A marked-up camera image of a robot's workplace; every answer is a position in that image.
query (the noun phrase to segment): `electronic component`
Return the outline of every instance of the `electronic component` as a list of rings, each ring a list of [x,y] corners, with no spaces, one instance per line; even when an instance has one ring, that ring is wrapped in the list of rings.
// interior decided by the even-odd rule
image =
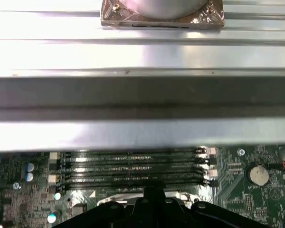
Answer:
[[[26,212],[28,210],[28,205],[26,203],[21,203],[19,205],[19,211],[20,212]]]
[[[49,159],[50,160],[58,160],[58,157],[59,155],[58,155],[58,152],[50,152],[49,153]]]
[[[47,217],[47,221],[50,223],[50,224],[53,224],[54,222],[56,222],[59,217],[60,217],[60,211],[58,210],[54,210],[53,212],[51,212],[48,217]]]
[[[35,169],[35,165],[33,163],[28,163],[25,165],[25,170],[27,172],[33,172],[34,169]]]
[[[215,147],[205,147],[205,149],[208,155],[215,155],[217,153],[217,149]]]
[[[60,200],[61,199],[61,194],[58,192],[54,195],[55,200]]]
[[[48,193],[49,194],[55,194],[56,193],[56,187],[55,186],[50,186],[48,188]]]
[[[34,179],[34,175],[31,172],[28,172],[24,178],[27,182],[31,182]]]
[[[209,177],[217,177],[218,176],[218,170],[208,170],[208,176]]]
[[[264,186],[269,181],[268,170],[262,165],[250,166],[248,168],[247,174],[248,179],[258,186]]]
[[[86,212],[86,204],[85,203],[76,204],[73,207],[72,216],[74,217],[74,216],[80,215],[84,212]]]
[[[57,176],[56,175],[49,175],[48,176],[48,184],[56,184],[57,182]]]
[[[48,169],[49,169],[50,171],[56,171],[56,170],[57,170],[57,164],[56,164],[56,163],[50,163],[50,164],[48,165]]]

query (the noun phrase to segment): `sheet metal panel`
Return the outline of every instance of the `sheet metal panel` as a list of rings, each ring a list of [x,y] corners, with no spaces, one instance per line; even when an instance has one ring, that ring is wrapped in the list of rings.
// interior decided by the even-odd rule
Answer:
[[[0,73],[136,67],[285,69],[285,0],[226,0],[222,31],[103,28],[99,9],[100,0],[0,1]]]

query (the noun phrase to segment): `electrolytic capacitor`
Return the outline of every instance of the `electrolytic capacitor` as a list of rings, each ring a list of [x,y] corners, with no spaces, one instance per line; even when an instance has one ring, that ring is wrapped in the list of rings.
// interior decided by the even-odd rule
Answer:
[[[32,181],[32,180],[34,179],[34,175],[33,175],[31,172],[28,172],[28,173],[25,175],[24,179],[25,179],[27,182],[30,182],[30,181]]]
[[[56,222],[56,221],[59,219],[60,214],[61,214],[61,213],[60,213],[58,210],[54,210],[53,212],[51,212],[51,213],[48,215],[48,217],[47,217],[48,220],[47,220],[47,221],[48,221],[50,224]]]
[[[35,169],[35,165],[33,163],[28,163],[25,165],[25,170],[27,172],[32,172]]]

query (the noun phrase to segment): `green circuit board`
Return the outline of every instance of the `green circuit board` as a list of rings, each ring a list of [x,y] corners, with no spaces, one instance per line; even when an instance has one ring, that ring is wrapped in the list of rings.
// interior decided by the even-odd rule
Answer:
[[[214,203],[273,228],[285,224],[285,188],[281,171],[269,170],[269,182],[257,186],[249,182],[250,164],[276,162],[277,146],[218,147],[219,187]]]
[[[268,170],[264,186],[247,178],[252,163],[277,162],[278,146],[217,146],[215,153],[201,156],[193,148],[0,154],[0,225],[51,228],[116,194],[142,192],[143,188],[116,185],[131,174],[130,181],[164,178],[169,183],[167,191],[191,195],[185,201],[188,207],[195,200],[207,201],[270,227],[285,227],[281,171]],[[239,149],[245,154],[239,155]],[[29,163],[34,164],[29,172],[33,177],[28,177]],[[193,166],[208,169],[204,178],[215,180],[216,186],[201,184],[200,174],[188,173]],[[188,177],[196,181],[183,182]],[[49,223],[53,211],[59,211],[59,217]]]

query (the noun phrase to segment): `chip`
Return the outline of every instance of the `chip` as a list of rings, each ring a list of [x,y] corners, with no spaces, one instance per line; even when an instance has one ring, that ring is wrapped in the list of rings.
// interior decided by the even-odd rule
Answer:
[[[20,212],[26,212],[28,210],[28,205],[26,203],[21,203],[19,205],[19,211]]]

